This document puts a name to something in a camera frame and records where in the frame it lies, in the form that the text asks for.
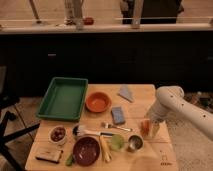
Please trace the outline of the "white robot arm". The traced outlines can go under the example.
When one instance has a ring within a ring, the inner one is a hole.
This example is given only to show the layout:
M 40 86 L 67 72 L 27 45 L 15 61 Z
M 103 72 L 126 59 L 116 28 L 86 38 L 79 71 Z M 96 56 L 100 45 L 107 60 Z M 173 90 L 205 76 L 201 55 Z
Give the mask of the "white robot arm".
M 180 86 L 161 86 L 155 97 L 155 102 L 145 114 L 152 122 L 161 123 L 170 111 L 177 112 L 213 141 L 213 114 L 187 102 Z

